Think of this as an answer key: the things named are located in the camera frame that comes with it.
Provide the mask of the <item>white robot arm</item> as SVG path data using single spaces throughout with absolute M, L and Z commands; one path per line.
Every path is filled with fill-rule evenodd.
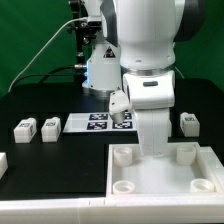
M 113 121 L 134 112 L 141 153 L 160 156 L 168 142 L 175 95 L 176 42 L 205 20 L 205 0 L 82 0 L 96 29 L 84 91 L 110 98 Z

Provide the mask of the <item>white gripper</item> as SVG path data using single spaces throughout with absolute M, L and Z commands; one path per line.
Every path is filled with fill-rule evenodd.
M 170 108 L 175 104 L 174 86 L 173 71 L 154 76 L 129 73 L 123 76 L 143 155 L 161 156 L 167 149 Z

